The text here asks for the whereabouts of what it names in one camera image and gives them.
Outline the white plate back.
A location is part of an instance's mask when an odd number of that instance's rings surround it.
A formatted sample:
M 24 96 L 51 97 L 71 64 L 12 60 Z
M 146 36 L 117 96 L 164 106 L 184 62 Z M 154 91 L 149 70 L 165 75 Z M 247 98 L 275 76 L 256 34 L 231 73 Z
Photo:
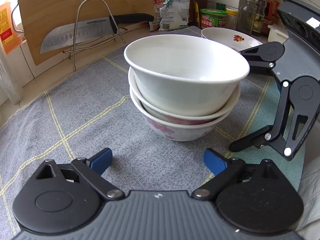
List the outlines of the white plate back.
M 227 28 L 204 28 L 201 30 L 201 36 L 228 46 L 236 51 L 242 51 L 262 45 L 260 41 L 251 36 Z

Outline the floral bowl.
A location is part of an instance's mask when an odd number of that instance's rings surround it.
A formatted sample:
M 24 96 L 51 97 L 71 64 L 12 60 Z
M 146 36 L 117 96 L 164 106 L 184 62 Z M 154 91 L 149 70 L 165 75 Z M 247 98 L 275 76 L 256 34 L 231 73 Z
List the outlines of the floral bowl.
M 145 122 L 148 126 L 160 136 L 173 140 L 173 141 L 193 141 L 204 137 L 210 133 L 214 127 L 227 118 L 231 111 L 218 117 L 216 120 L 199 125 L 181 125 L 173 124 L 167 121 L 160 120 L 149 114 L 142 106 L 141 101 L 134 94 L 132 88 L 130 88 L 130 98 L 135 107 L 142 113 Z
M 125 48 L 124 58 L 148 99 L 165 110 L 193 116 L 220 109 L 250 70 L 232 48 L 189 35 L 140 38 Z

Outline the white bowl front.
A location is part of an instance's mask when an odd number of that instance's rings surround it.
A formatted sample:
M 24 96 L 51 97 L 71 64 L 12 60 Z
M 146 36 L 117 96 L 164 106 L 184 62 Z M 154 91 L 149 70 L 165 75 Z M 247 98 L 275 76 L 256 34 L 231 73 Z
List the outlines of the white bowl front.
M 212 122 L 223 115 L 228 115 L 231 113 L 231 111 L 234 109 L 236 104 L 239 101 L 240 98 L 240 92 L 241 88 L 240 85 L 237 85 L 237 87 L 232 92 L 229 99 L 226 101 L 226 103 L 218 109 L 214 113 L 210 113 L 207 115 L 191 115 L 191 114 L 177 114 L 174 113 L 172 110 L 165 110 L 163 106 L 157 106 L 154 102 L 152 102 L 150 99 L 148 99 L 143 93 L 140 84 L 140 81 L 138 81 L 138 77 L 135 74 L 132 67 L 129 68 L 128 72 L 128 81 L 129 85 L 132 88 L 133 92 L 137 96 L 137 98 L 142 103 L 145 110 L 151 114 L 152 116 L 166 121 L 173 124 L 179 124 L 179 125 L 201 125 L 206 124 L 208 122 Z

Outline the grey teal kitchen towel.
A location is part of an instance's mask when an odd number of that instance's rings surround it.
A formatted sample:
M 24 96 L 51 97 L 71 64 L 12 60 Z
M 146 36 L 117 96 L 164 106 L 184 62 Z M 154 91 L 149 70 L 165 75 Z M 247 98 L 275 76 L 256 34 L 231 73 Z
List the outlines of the grey teal kitchen towel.
M 108 147 L 113 163 L 103 176 L 124 192 L 191 192 L 212 177 L 203 162 L 205 149 L 230 157 L 231 142 L 274 121 L 280 96 L 274 78 L 249 75 L 230 115 L 210 133 L 178 142 L 160 125 L 162 137 L 130 99 L 123 52 L 120 47 L 78 70 L 1 126 L 1 239 L 19 233 L 13 201 L 46 159 L 70 163 Z

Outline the santoku kitchen knife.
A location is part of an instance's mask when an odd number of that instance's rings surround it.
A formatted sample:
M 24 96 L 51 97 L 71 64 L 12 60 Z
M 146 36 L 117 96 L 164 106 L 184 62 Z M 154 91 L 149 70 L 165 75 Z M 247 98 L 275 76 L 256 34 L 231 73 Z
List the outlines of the santoku kitchen knife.
M 73 42 L 81 43 L 106 35 L 116 34 L 119 24 L 135 24 L 151 22 L 154 17 L 149 14 L 136 13 L 126 15 L 114 15 L 92 20 L 80 21 L 57 27 L 50 31 L 40 47 L 40 53 L 44 54 L 56 49 L 71 46 Z

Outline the white seasoning box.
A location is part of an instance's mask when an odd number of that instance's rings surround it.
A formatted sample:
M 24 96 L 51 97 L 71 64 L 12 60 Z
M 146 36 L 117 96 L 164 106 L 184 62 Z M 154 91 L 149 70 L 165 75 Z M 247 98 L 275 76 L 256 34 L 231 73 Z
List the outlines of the white seasoning box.
M 280 42 L 284 43 L 288 40 L 289 35 L 285 28 L 278 26 L 276 24 L 268 25 L 269 35 L 268 42 Z

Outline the clear glass bottle red cap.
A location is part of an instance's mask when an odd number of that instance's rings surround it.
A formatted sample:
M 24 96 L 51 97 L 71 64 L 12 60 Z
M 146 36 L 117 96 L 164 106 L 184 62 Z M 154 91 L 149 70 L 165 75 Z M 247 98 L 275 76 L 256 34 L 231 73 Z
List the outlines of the clear glass bottle red cap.
M 236 30 L 246 35 L 251 35 L 254 19 L 255 8 L 253 0 L 246 0 L 246 3 L 239 9 Z

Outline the yellow label oil bottle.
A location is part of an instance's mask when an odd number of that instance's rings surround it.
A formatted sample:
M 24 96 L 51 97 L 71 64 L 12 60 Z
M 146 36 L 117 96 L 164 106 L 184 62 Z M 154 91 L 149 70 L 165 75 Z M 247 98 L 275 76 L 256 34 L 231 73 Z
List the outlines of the yellow label oil bottle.
M 255 18 L 253 22 L 252 34 L 259 36 L 265 18 L 266 0 L 255 0 Z

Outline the green lid sauce jar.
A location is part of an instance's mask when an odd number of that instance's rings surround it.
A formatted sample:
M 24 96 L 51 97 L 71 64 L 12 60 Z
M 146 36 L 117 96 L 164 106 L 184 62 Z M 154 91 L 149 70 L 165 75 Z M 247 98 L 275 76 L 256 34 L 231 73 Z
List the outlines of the green lid sauce jar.
M 224 28 L 227 12 L 217 9 L 200 9 L 200 28 Z

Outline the green cap small jar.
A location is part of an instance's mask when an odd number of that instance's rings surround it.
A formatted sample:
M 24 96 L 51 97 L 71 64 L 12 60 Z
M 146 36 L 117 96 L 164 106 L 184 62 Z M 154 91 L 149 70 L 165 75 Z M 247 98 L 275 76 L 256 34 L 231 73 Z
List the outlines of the green cap small jar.
M 217 2 L 217 3 L 216 3 L 216 9 L 217 9 L 217 10 L 225 11 L 225 10 L 226 10 L 226 5 L 225 5 L 224 3 L 219 3 L 219 2 Z

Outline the white jacket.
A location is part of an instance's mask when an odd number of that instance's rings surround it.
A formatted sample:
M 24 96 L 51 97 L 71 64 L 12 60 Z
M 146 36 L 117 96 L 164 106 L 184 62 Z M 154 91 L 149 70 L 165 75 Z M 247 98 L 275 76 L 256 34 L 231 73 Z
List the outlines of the white jacket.
M 303 170 L 298 193 L 304 204 L 304 212 L 296 228 L 304 239 L 319 239 L 320 177 L 319 157 Z

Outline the white plastic bag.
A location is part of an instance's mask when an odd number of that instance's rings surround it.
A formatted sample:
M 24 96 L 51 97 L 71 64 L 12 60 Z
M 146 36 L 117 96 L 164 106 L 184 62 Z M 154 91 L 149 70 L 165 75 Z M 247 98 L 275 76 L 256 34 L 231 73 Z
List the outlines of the white plastic bag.
M 188 25 L 189 0 L 166 0 L 160 9 L 160 31 L 186 28 Z

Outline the tall plastic wrap roll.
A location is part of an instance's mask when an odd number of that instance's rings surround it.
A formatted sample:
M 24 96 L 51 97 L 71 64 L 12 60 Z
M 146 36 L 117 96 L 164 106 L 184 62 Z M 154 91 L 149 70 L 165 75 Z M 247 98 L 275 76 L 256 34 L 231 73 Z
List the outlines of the tall plastic wrap roll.
M 1 44 L 1 87 L 13 105 L 18 104 L 24 97 L 24 89 L 17 82 L 10 68 L 4 48 Z

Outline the orange oil jug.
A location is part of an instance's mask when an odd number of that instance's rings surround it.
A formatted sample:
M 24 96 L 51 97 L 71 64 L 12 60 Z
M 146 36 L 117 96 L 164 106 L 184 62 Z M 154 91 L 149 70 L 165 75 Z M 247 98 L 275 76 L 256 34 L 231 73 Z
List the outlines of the orange oil jug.
M 0 28 L 1 42 L 8 54 L 22 43 L 21 35 L 13 30 L 10 2 L 5 2 L 0 7 Z

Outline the bamboo cutting board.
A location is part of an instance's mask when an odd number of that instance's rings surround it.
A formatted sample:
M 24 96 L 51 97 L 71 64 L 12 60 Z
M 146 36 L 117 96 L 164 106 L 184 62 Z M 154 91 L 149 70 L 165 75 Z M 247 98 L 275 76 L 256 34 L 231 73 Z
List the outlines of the bamboo cutting board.
M 35 65 L 62 51 L 40 53 L 42 41 L 56 27 L 109 14 L 155 15 L 152 0 L 18 0 L 18 3 L 24 36 Z

